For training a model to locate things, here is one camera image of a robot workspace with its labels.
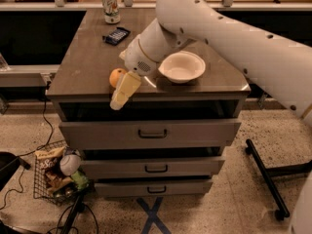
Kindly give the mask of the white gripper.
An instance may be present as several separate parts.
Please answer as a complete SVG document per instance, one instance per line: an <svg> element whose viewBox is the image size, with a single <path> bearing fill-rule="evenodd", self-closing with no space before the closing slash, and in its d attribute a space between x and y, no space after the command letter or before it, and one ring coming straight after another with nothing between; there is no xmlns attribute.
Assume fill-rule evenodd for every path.
<svg viewBox="0 0 312 234"><path fill-rule="evenodd" d="M147 76L157 69L159 59L156 43L155 37L148 37L141 33L126 50L119 54L119 58L125 61L125 65L130 71L119 78L114 88L115 91L110 102L110 107L113 110L120 110L137 91L141 84L140 76Z"/></svg>

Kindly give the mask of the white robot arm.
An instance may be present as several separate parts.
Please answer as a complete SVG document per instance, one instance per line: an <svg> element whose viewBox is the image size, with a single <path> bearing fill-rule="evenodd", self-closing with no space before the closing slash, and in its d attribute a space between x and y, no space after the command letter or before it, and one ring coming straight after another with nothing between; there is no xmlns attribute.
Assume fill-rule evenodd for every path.
<svg viewBox="0 0 312 234"><path fill-rule="evenodd" d="M228 18L204 0L156 0L153 20L122 53L128 73L117 83L110 107L121 109L140 78L193 41L211 46L262 90L312 124L312 48Z"/></svg>

